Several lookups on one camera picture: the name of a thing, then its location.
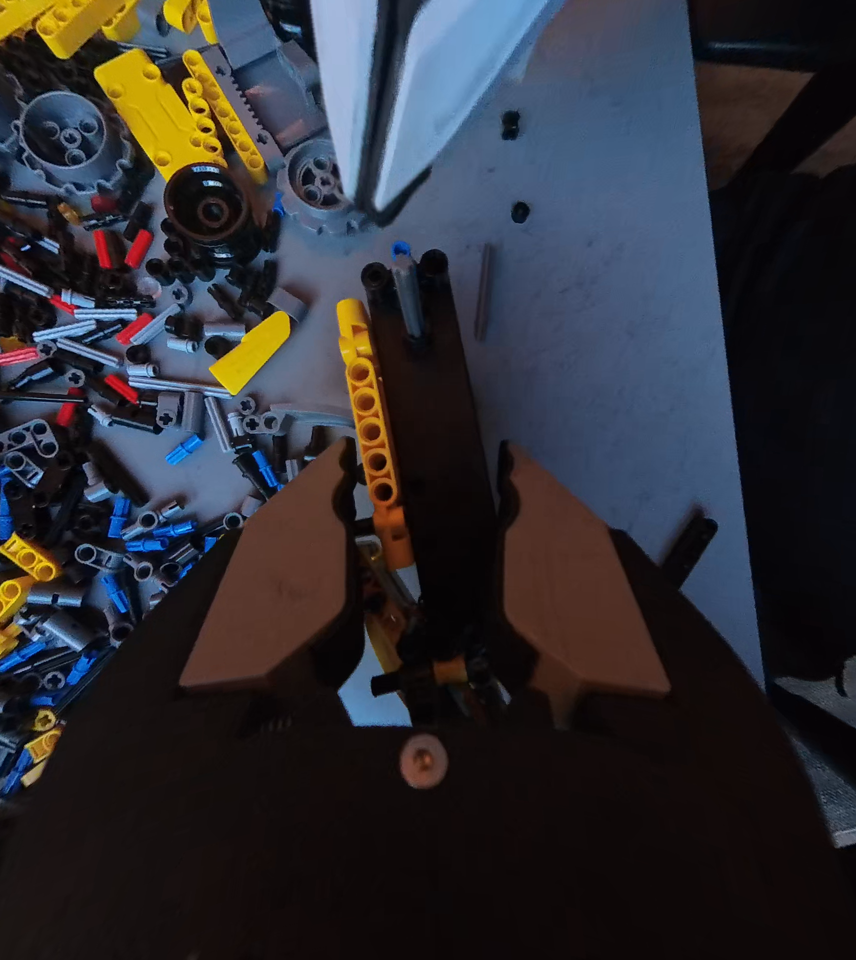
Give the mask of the pile of small brick parts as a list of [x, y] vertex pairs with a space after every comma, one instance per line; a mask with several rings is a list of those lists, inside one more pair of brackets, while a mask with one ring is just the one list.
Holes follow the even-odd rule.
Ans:
[[[0, 171], [0, 800], [44, 771], [64, 720], [102, 668], [218, 539], [240, 530], [336, 439], [348, 413], [286, 406], [238, 412], [219, 385], [154, 378], [102, 344], [150, 304], [134, 274], [97, 274], [72, 246], [54, 195], [8, 188]], [[250, 494], [203, 522], [192, 500], [152, 507], [134, 465], [94, 436], [132, 429], [180, 439], [173, 469], [226, 446]]]

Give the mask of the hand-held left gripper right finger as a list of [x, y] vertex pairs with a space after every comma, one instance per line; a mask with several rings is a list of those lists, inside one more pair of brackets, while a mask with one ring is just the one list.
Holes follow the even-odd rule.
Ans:
[[511, 441], [497, 488], [495, 674], [512, 708], [571, 728], [595, 695], [664, 700], [671, 680], [608, 524]]

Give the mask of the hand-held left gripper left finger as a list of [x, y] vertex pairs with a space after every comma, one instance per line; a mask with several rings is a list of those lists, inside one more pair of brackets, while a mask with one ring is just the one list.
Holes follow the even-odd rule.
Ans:
[[334, 441], [245, 522], [179, 679], [187, 692], [338, 691], [362, 658], [357, 447]]

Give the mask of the long black holed beam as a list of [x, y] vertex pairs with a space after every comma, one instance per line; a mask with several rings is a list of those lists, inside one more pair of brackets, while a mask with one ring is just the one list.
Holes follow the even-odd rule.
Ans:
[[719, 530], [717, 521], [701, 506], [694, 507], [660, 562], [666, 580], [680, 590], [696, 569]]

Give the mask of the grey desk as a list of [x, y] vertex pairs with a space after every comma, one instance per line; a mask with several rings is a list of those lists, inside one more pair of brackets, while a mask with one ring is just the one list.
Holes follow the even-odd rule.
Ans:
[[[442, 246], [458, 317], [492, 241], [488, 339], [467, 344], [486, 450], [508, 438], [595, 513], [667, 546], [722, 522], [693, 591], [762, 685], [683, 2], [565, 2], [470, 113], [396, 225]], [[501, 139], [501, 115], [520, 135]], [[530, 216], [518, 224], [511, 209]]]

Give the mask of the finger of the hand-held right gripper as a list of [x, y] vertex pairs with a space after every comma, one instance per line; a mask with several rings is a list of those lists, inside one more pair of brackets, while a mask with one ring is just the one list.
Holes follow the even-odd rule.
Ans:
[[518, 49], [562, 2], [422, 2], [388, 81], [370, 207], [387, 214], [437, 159]]
[[314, 46], [345, 195], [359, 205], [377, 25], [376, 1], [312, 1]]

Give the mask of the yellow and grey brick assembly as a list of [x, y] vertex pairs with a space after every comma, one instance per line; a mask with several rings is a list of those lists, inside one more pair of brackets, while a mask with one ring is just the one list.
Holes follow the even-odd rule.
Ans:
[[138, 2], [133, 39], [95, 80], [169, 181], [196, 162], [258, 185], [327, 128], [307, 2]]

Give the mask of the yellow toy brick vehicle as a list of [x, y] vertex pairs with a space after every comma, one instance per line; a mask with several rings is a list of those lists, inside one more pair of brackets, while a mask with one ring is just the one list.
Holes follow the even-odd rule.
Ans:
[[488, 719], [505, 701], [494, 678], [496, 509], [448, 259], [416, 258], [423, 341], [409, 339], [390, 262], [361, 273], [366, 302], [337, 304], [338, 345], [388, 573], [414, 568], [419, 595], [403, 615], [375, 696], [396, 694], [413, 726]]

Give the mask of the dark grey axle rod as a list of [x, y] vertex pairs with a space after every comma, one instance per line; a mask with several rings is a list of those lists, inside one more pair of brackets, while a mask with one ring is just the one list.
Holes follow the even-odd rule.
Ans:
[[476, 342], [485, 341], [489, 327], [492, 284], [493, 284], [494, 247], [485, 242], [482, 245], [480, 274], [478, 282], [477, 304], [473, 323], [473, 336]]
[[418, 264], [408, 246], [395, 246], [391, 254], [390, 272], [403, 324], [412, 342], [422, 342], [426, 322], [422, 310], [421, 282]]

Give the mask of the black rubber tyre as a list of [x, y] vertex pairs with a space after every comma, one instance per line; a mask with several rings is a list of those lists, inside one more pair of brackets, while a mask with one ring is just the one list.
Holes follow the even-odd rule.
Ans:
[[250, 199], [227, 167], [195, 162], [172, 173], [163, 191], [167, 219], [196, 246], [238, 246], [254, 220]]

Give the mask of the yellow curved panel piece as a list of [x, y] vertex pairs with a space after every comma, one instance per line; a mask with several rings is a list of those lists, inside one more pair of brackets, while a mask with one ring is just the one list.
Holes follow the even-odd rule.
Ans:
[[287, 312], [273, 312], [216, 360], [209, 367], [210, 374], [230, 397], [239, 396], [288, 342], [292, 327], [293, 321]]

